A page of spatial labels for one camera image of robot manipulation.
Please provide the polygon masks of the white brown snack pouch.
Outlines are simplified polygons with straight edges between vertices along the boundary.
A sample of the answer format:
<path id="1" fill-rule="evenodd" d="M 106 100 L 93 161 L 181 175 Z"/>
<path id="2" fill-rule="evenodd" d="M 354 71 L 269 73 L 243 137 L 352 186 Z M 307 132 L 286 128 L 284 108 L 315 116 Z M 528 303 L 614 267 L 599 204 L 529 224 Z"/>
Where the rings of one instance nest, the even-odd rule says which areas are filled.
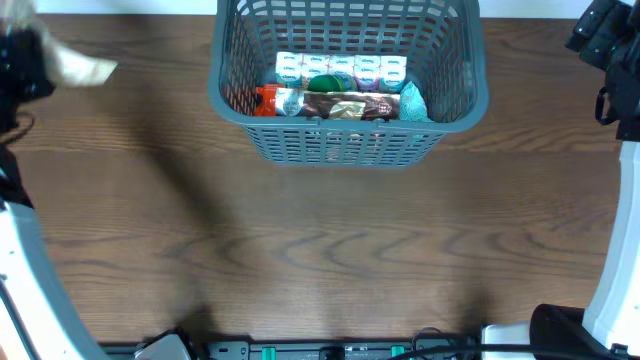
<path id="1" fill-rule="evenodd" d="M 1 34 L 32 31 L 44 53 L 48 79 L 66 87 L 102 86 L 118 66 L 113 60 L 77 52 L 57 40 L 36 16 L 32 0 L 1 0 Z"/>

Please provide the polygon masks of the small teal tissue packet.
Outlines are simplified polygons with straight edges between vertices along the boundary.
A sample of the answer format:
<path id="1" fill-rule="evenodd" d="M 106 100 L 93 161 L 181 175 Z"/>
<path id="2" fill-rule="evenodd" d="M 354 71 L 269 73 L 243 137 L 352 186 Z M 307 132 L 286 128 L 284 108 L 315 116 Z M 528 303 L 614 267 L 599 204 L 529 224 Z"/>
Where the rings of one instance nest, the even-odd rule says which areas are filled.
<path id="1" fill-rule="evenodd" d="M 398 115 L 401 121 L 432 123 L 420 90 L 412 81 L 400 92 Z"/>

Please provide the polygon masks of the tissue multipack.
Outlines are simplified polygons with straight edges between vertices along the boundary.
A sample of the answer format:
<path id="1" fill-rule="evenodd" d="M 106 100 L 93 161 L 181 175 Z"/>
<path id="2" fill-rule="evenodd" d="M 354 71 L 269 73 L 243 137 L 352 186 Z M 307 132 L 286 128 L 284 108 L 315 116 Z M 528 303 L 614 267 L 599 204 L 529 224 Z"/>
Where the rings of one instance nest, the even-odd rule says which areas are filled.
<path id="1" fill-rule="evenodd" d="M 307 90 L 309 81 L 323 74 L 352 76 L 352 92 L 399 93 L 404 87 L 407 58 L 395 55 L 329 55 L 279 52 L 275 76 L 287 88 Z"/>

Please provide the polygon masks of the brown Nescafe Gold coffee bag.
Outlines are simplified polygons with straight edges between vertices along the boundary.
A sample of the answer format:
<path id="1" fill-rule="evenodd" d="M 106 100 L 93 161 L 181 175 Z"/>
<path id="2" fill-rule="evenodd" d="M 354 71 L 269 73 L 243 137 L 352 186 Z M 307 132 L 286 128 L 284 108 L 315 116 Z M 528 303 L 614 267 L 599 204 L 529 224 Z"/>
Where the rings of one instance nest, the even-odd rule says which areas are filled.
<path id="1" fill-rule="evenodd" d="M 275 112 L 285 117 L 319 117 L 328 120 L 373 121 L 396 119 L 400 95 L 359 92 L 310 92 L 280 88 Z"/>

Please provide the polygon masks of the green lid jar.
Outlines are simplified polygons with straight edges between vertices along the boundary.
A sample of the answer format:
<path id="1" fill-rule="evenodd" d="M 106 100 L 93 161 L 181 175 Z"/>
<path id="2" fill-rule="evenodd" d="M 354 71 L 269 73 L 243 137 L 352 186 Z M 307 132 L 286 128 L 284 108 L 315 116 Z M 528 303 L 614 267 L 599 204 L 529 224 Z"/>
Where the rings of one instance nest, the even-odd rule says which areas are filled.
<path id="1" fill-rule="evenodd" d="M 357 83 L 352 76 L 341 74 L 317 75 L 307 85 L 308 91 L 320 93 L 352 92 L 357 89 Z"/>

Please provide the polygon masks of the orange spaghetti packet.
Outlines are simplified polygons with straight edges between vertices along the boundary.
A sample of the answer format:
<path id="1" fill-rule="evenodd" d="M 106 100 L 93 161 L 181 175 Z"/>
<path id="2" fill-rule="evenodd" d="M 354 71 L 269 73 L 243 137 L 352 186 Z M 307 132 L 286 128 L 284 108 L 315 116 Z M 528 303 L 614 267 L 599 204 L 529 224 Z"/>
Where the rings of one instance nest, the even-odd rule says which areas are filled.
<path id="1" fill-rule="evenodd" d="M 258 105 L 255 115 L 259 117 L 274 117 L 276 115 L 276 93 L 280 88 L 284 88 L 283 84 L 266 84 L 256 88 L 258 96 Z"/>

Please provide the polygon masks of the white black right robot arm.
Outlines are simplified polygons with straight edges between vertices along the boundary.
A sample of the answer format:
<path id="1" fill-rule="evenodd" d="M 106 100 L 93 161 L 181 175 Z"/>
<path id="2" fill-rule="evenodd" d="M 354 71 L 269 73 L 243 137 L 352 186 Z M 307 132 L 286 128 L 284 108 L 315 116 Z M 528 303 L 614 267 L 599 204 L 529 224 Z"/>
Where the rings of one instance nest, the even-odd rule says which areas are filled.
<path id="1" fill-rule="evenodd" d="M 604 71 L 595 119 L 621 141 L 617 214 L 596 292 L 585 309 L 541 304 L 529 321 L 489 325 L 483 359 L 625 359 L 639 356 L 639 6 L 594 0 L 566 42 Z"/>

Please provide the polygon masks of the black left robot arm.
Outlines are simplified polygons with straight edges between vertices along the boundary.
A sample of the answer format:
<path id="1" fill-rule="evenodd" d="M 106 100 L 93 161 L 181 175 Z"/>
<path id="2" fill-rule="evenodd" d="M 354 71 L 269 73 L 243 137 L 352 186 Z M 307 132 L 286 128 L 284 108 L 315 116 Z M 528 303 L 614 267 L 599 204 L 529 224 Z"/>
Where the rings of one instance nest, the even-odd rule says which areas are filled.
<path id="1" fill-rule="evenodd" d="M 18 108 L 50 96 L 42 37 L 12 29 L 1 37 L 1 305 L 30 359 L 107 359 L 82 323 L 47 255 L 39 219 L 9 144 L 22 137 Z"/>

